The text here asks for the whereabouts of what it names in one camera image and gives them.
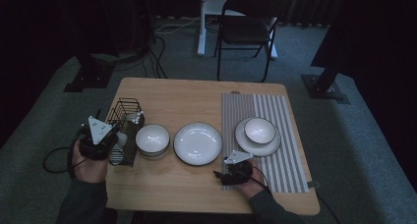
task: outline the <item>dark sleeve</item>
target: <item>dark sleeve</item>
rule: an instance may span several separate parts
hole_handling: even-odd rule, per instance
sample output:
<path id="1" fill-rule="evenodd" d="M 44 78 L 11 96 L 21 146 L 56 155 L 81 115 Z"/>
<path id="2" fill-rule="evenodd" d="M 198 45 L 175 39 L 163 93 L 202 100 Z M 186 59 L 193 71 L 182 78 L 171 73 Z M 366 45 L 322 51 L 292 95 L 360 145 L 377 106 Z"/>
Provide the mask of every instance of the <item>dark sleeve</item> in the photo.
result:
<path id="1" fill-rule="evenodd" d="M 102 223 L 106 204 L 105 182 L 91 184 L 74 180 L 61 203 L 56 223 Z"/>
<path id="2" fill-rule="evenodd" d="M 285 209 L 279 205 L 273 196 L 266 191 L 259 192 L 249 199 L 252 211 L 257 218 L 258 223 L 262 224 L 303 224 L 303 220 L 292 212 L 285 211 Z"/>

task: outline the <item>hand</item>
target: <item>hand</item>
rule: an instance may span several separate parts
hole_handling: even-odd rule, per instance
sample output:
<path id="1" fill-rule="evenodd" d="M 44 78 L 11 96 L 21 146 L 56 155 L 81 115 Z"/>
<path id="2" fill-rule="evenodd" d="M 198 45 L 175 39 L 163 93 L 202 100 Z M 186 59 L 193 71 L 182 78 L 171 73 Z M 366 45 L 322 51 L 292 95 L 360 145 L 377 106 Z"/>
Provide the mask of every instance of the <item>hand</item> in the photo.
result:
<path id="1" fill-rule="evenodd" d="M 257 167 L 257 161 L 253 160 L 253 159 L 249 159 L 248 162 L 253 166 L 253 167 Z M 261 171 L 259 171 L 256 168 L 253 168 L 253 174 L 252 174 L 252 178 L 256 179 L 257 181 L 259 181 L 260 183 L 264 183 L 264 176 L 262 175 Z M 253 197 L 254 195 L 256 195 L 257 193 L 261 192 L 264 190 L 264 188 L 256 183 L 255 181 L 253 181 L 252 179 L 250 179 L 247 183 L 241 184 L 241 185 L 236 185 L 236 188 L 239 192 L 241 192 L 247 199 L 250 199 L 251 197 Z"/>
<path id="2" fill-rule="evenodd" d="M 107 165 L 109 158 L 104 160 L 91 160 L 83 157 L 80 154 L 80 141 L 77 140 L 74 145 L 73 166 L 74 173 L 77 180 L 87 183 L 101 183 L 104 182 L 107 175 Z"/>

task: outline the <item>person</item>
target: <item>person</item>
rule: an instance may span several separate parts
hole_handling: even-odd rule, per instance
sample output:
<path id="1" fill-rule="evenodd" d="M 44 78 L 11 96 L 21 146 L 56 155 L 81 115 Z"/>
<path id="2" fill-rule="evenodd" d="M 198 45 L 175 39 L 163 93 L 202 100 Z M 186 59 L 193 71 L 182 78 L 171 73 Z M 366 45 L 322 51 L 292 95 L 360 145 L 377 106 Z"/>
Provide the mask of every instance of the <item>person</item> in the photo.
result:
<path id="1" fill-rule="evenodd" d="M 73 152 L 73 164 L 78 164 L 74 167 L 77 179 L 71 182 L 70 188 L 61 203 L 56 223 L 116 223 L 117 212 L 106 208 L 107 192 L 105 178 L 109 161 L 108 159 L 91 160 L 82 157 L 79 145 L 80 142 L 77 141 Z M 257 166 L 255 160 L 248 161 L 253 166 Z M 258 169 L 253 169 L 252 178 L 262 183 L 264 182 L 263 174 Z M 237 185 L 236 188 L 249 202 L 254 214 L 253 219 L 256 222 L 262 224 L 304 223 L 298 215 L 286 211 L 274 200 L 273 196 L 255 181 L 249 180 L 245 184 Z"/>

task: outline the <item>chair backrest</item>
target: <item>chair backrest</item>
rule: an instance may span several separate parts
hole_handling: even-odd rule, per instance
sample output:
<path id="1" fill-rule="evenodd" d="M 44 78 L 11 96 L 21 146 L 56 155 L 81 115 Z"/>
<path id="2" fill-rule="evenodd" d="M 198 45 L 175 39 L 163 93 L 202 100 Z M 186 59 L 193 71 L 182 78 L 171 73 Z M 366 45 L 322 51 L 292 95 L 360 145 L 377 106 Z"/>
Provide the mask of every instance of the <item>chair backrest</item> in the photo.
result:
<path id="1" fill-rule="evenodd" d="M 236 11 L 248 17 L 283 16 L 286 9 L 285 0 L 226 0 L 222 9 L 222 16 L 226 10 Z"/>

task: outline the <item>metal stand base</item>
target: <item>metal stand base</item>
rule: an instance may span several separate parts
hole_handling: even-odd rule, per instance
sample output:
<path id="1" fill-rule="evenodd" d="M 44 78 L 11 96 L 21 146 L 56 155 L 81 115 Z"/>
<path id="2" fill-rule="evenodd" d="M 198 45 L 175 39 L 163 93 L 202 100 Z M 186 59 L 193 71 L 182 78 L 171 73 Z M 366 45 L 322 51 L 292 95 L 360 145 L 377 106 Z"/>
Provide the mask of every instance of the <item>metal stand base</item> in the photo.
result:
<path id="1" fill-rule="evenodd" d="M 320 75 L 301 75 L 304 85 L 309 92 L 310 98 L 334 99 L 338 104 L 350 104 L 346 94 L 340 92 L 340 89 L 335 82 L 331 84 L 326 92 L 318 91 L 316 82 L 319 77 Z"/>
<path id="2" fill-rule="evenodd" d="M 95 66 L 97 71 L 91 77 L 86 77 L 88 74 L 85 68 L 81 67 L 73 82 L 65 86 L 64 92 L 82 92 L 84 88 L 107 88 L 115 65 L 96 62 Z"/>

